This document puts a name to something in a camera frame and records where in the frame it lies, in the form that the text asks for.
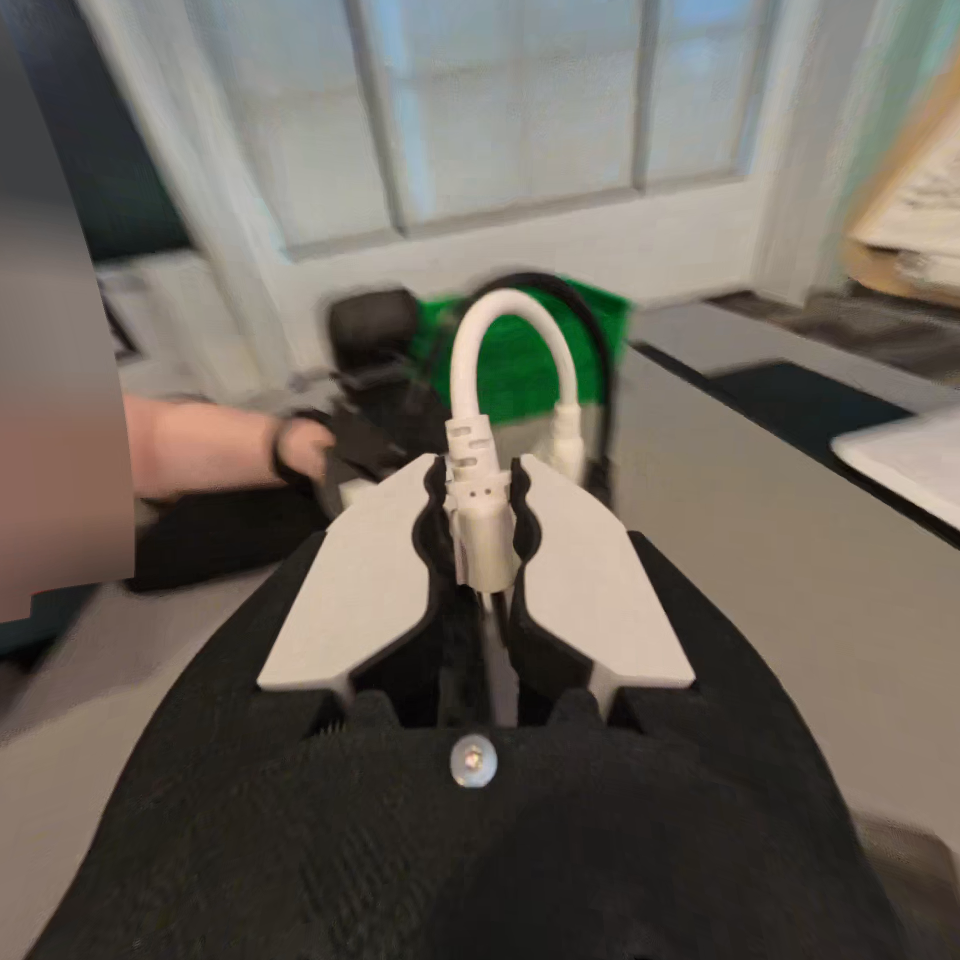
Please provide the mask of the person's left forearm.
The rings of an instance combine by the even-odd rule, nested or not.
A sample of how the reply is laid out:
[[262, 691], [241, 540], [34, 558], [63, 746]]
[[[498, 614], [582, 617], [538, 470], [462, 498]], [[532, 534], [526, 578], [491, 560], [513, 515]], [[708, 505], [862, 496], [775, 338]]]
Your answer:
[[146, 500], [279, 486], [269, 414], [125, 393], [134, 494]]

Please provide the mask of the instruction sign on white stand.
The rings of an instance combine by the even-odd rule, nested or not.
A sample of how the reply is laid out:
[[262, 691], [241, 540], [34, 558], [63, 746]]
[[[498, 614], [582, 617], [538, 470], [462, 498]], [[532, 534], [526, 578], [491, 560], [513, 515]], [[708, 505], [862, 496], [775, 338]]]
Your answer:
[[[958, 309], [958, 50], [850, 210], [841, 261], [874, 292]], [[958, 530], [957, 407], [855, 431], [831, 447], [858, 474]]]

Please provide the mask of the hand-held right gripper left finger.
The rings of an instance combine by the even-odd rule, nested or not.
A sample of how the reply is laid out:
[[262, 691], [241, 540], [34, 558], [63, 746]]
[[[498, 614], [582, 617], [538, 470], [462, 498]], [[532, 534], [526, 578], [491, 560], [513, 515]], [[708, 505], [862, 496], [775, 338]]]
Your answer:
[[382, 481], [328, 527], [257, 677], [259, 690], [354, 691], [354, 674], [425, 618], [426, 561], [415, 522], [430, 503], [422, 455]]

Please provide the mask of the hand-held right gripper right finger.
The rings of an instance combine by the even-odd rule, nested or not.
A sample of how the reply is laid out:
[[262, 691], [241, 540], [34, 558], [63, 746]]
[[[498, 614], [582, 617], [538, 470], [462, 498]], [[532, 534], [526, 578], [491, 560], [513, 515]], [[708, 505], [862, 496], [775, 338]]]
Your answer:
[[625, 526], [533, 455], [510, 468], [510, 663], [536, 692], [686, 690], [695, 674]]

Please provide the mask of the green plastic bin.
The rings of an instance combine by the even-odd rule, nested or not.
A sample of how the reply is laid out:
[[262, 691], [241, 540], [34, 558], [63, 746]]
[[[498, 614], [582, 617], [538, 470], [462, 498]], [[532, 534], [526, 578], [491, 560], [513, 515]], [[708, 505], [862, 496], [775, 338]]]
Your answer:
[[[625, 347], [634, 304], [618, 294], [573, 281], [598, 321], [613, 360], [618, 363]], [[602, 385], [590, 335], [570, 308], [555, 296], [531, 290], [529, 294], [556, 320], [568, 342], [578, 378], [579, 402], [598, 405]], [[452, 333], [448, 322], [462, 306], [448, 296], [418, 302], [419, 319], [410, 346], [411, 358], [429, 373], [441, 401], [450, 404]], [[522, 318], [498, 319], [486, 332], [477, 373], [479, 408], [493, 426], [538, 418], [552, 411], [559, 398], [558, 375], [544, 339]]]

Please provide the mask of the white framed window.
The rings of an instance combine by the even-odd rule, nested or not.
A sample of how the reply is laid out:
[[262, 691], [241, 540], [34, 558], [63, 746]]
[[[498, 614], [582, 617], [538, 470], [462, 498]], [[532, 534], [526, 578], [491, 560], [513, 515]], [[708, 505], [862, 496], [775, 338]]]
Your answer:
[[778, 2], [186, 2], [287, 249], [726, 179]]

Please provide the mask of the person's left hand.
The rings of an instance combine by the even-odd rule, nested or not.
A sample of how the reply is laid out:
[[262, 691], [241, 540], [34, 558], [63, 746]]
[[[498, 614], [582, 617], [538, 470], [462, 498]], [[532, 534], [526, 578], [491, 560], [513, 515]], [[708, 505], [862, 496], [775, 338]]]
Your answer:
[[278, 453], [289, 470], [319, 483], [326, 477], [328, 454], [335, 443], [328, 426], [299, 414], [288, 421]]

